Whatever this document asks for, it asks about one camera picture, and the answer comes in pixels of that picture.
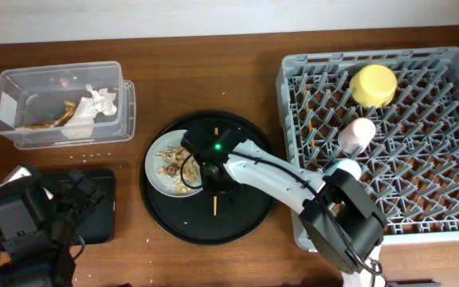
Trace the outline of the grey plate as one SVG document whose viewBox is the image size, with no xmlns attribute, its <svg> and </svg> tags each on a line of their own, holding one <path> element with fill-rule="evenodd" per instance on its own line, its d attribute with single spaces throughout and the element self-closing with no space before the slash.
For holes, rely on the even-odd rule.
<svg viewBox="0 0 459 287">
<path fill-rule="evenodd" d="M 155 153 L 163 151 L 165 147 L 182 147 L 181 140 L 185 132 L 186 130 L 182 129 L 166 132 L 151 144 L 145 156 L 144 169 L 149 183 L 160 193 L 174 198 L 185 198 L 202 191 L 201 176 L 189 194 L 177 195 L 174 180 L 167 178 L 164 174 L 157 173 L 157 170 L 160 167 L 165 167 L 166 164 L 157 158 Z"/>
</svg>

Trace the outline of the white napkin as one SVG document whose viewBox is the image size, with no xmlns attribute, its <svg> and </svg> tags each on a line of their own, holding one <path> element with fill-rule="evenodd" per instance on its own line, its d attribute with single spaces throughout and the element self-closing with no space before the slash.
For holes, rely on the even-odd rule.
<svg viewBox="0 0 459 287">
<path fill-rule="evenodd" d="M 61 132 L 68 139 L 76 140 L 90 137 L 95 124 L 95 118 L 99 113 L 104 116 L 114 116 L 117 107 L 114 100 L 116 92 L 109 92 L 107 88 L 96 91 L 91 85 L 85 86 L 91 97 L 82 97 L 73 116 L 64 125 L 66 129 Z"/>
</svg>

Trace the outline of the blue cup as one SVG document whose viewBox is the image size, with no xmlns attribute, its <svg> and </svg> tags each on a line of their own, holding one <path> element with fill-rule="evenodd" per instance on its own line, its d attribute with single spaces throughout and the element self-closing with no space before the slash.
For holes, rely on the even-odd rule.
<svg viewBox="0 0 459 287">
<path fill-rule="evenodd" d="M 359 180 L 362 171 L 359 164 L 353 159 L 341 159 L 331 165 L 325 172 L 325 175 L 332 175 L 336 170 L 341 169 L 351 174 L 356 180 Z"/>
</svg>

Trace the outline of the pink cup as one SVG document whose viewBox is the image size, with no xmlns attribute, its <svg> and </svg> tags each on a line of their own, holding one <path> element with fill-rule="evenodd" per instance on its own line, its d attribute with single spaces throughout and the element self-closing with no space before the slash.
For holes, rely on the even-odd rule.
<svg viewBox="0 0 459 287">
<path fill-rule="evenodd" d="M 338 135 L 340 148 L 351 154 L 357 148 L 366 148 L 376 133 L 375 124 L 367 118 L 353 120 Z"/>
</svg>

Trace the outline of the yellow bowl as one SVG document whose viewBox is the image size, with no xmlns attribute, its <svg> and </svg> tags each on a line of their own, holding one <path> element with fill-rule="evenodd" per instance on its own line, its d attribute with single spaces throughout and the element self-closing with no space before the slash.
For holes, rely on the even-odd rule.
<svg viewBox="0 0 459 287">
<path fill-rule="evenodd" d="M 351 95 L 362 106 L 382 108 L 394 98 L 398 80 L 394 72 L 384 65 L 367 65 L 350 81 Z"/>
</svg>

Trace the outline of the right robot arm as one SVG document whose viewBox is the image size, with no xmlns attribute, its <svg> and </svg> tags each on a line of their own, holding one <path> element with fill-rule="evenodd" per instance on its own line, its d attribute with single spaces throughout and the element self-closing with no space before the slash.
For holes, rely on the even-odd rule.
<svg viewBox="0 0 459 287">
<path fill-rule="evenodd" d="M 379 261 L 386 216 L 359 183 L 359 165 L 332 173 L 296 167 L 260 149 L 241 132 L 220 136 L 193 126 L 181 145 L 198 164 L 209 195 L 253 187 L 294 211 L 316 251 L 343 274 L 346 286 L 384 286 Z"/>
</svg>

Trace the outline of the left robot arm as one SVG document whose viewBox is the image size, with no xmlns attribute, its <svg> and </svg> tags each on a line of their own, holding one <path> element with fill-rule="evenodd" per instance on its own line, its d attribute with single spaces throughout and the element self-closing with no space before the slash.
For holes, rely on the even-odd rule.
<svg viewBox="0 0 459 287">
<path fill-rule="evenodd" d="M 77 228 L 106 192 L 79 170 L 64 182 L 44 178 L 27 164 L 0 184 L 0 286 L 70 286 L 74 243 L 85 244 Z"/>
</svg>

